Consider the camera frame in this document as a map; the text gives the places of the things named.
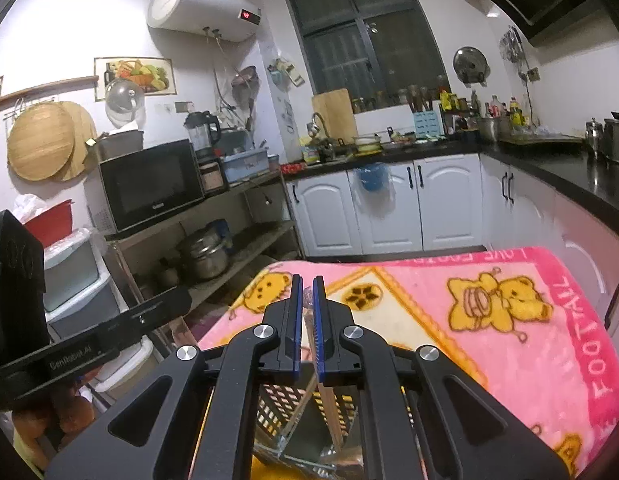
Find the person's left hand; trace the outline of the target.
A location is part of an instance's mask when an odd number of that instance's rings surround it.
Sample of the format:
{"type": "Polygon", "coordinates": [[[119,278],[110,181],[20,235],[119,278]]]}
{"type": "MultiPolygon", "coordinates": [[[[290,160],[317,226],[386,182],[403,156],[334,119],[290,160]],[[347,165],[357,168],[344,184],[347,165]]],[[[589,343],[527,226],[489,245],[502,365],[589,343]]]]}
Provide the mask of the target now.
{"type": "Polygon", "coordinates": [[[96,420],[92,403],[79,390],[100,370],[98,366],[74,378],[60,380],[12,412],[14,448],[32,469],[44,472],[49,466],[51,458],[41,439],[50,428],[61,431],[59,449],[62,450],[96,420]]]}

